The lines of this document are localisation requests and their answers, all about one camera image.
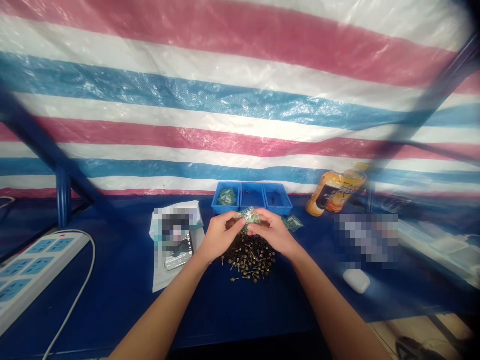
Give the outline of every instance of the white paper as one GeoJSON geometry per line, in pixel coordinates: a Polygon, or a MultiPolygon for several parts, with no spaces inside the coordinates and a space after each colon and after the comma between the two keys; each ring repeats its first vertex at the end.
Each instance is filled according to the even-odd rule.
{"type": "MultiPolygon", "coordinates": [[[[180,202],[178,204],[164,207],[163,209],[196,209],[198,211],[198,218],[201,220],[200,208],[198,201],[189,201],[189,202],[180,202]]],[[[158,229],[158,226],[155,225],[155,222],[162,219],[162,214],[153,213],[151,224],[150,224],[150,237],[152,240],[155,236],[155,229],[158,229]]],[[[191,241],[193,244],[193,255],[198,251],[200,245],[204,242],[205,231],[201,227],[190,233],[191,241]]],[[[152,292],[155,293],[161,289],[166,288],[172,281],[175,279],[177,274],[183,269],[183,266],[177,267],[174,270],[167,271],[165,269],[165,260],[162,258],[162,244],[160,241],[154,241],[154,259],[153,259],[153,287],[152,292]]]]}

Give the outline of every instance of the white stripe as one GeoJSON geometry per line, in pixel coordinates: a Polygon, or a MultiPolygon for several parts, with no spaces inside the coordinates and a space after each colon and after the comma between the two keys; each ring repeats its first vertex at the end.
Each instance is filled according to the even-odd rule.
{"type": "MultiPolygon", "coordinates": [[[[136,177],[136,176],[108,176],[92,178],[90,181],[99,189],[105,191],[121,190],[185,190],[185,191],[215,191],[219,183],[214,179],[189,179],[183,177],[136,177]]],[[[268,183],[279,183],[285,186],[289,194],[311,194],[317,188],[316,185],[298,184],[286,181],[261,181],[268,183]]],[[[0,176],[0,189],[54,189],[54,175],[32,175],[32,176],[0,176]]],[[[399,186],[387,183],[376,183],[375,189],[378,193],[396,192],[414,196],[415,194],[428,193],[475,193],[480,192],[477,184],[468,183],[433,183],[428,189],[412,191],[407,186],[399,186]]]]}
{"type": "MultiPolygon", "coordinates": [[[[160,146],[58,144],[72,159],[104,159],[120,161],[157,160],[176,163],[207,164],[244,169],[268,169],[293,167],[302,169],[336,169],[345,171],[357,162],[369,163],[361,158],[345,158],[317,155],[290,155],[281,157],[257,157],[207,150],[192,150],[160,146]]],[[[0,158],[36,158],[37,156],[21,142],[0,142],[0,158]]],[[[479,172],[476,166],[446,160],[386,160],[379,164],[386,169],[441,173],[445,171],[479,172]]]]}
{"type": "MultiPolygon", "coordinates": [[[[302,66],[123,39],[7,15],[0,15],[0,34],[0,51],[4,52],[392,111],[412,110],[424,92],[302,66]]],[[[477,102],[476,95],[453,94],[442,109],[477,102]]]]}
{"type": "MultiPolygon", "coordinates": [[[[302,143],[318,143],[333,138],[384,140],[398,130],[398,125],[382,125],[361,131],[305,125],[300,123],[256,119],[167,107],[131,105],[71,97],[17,93],[17,98],[39,117],[107,121],[208,130],[254,137],[266,137],[302,143]]],[[[419,143],[477,144],[480,128],[444,128],[424,126],[412,141],[419,143]]]]}
{"type": "Polygon", "coordinates": [[[453,0],[235,1],[295,10],[451,51],[458,51],[474,31],[468,11],[453,0]]]}

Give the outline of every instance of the blue plastic bin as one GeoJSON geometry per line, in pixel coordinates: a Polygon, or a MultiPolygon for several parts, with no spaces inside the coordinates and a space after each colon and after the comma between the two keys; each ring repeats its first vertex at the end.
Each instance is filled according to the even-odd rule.
{"type": "Polygon", "coordinates": [[[290,215],[292,202],[282,184],[264,183],[263,190],[266,199],[266,208],[277,215],[290,215]]]}
{"type": "Polygon", "coordinates": [[[261,183],[241,183],[240,210],[245,210],[249,207],[254,207],[256,209],[267,208],[267,203],[265,202],[264,188],[261,183]]]}
{"type": "Polygon", "coordinates": [[[219,182],[216,187],[215,196],[213,197],[213,201],[211,202],[211,207],[213,208],[213,212],[217,215],[225,214],[229,211],[239,211],[240,208],[240,201],[242,201],[242,186],[239,182],[219,182]],[[219,196],[220,192],[223,189],[232,188],[235,192],[236,203],[231,206],[224,206],[219,204],[219,196]]]}

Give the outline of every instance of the striped tarp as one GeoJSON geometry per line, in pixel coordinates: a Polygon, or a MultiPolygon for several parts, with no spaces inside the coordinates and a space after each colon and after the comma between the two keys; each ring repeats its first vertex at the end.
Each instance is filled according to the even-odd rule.
{"type": "MultiPolygon", "coordinates": [[[[378,154],[422,118],[405,123],[471,35],[458,1],[0,4],[1,77],[106,194],[209,194],[218,181],[305,194],[378,156],[379,192],[480,194],[472,164],[378,154]]],[[[477,73],[412,140],[480,159],[479,95],[477,73]]],[[[0,195],[54,196],[53,172],[0,126],[0,195]]]]}

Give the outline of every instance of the smartphone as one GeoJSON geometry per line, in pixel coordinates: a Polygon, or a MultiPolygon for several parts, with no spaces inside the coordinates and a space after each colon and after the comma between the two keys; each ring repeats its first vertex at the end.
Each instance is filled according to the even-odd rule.
{"type": "Polygon", "coordinates": [[[188,260],[194,255],[194,246],[192,243],[192,236],[188,231],[183,240],[171,252],[170,256],[165,260],[165,269],[167,271],[179,268],[187,263],[188,260]]]}

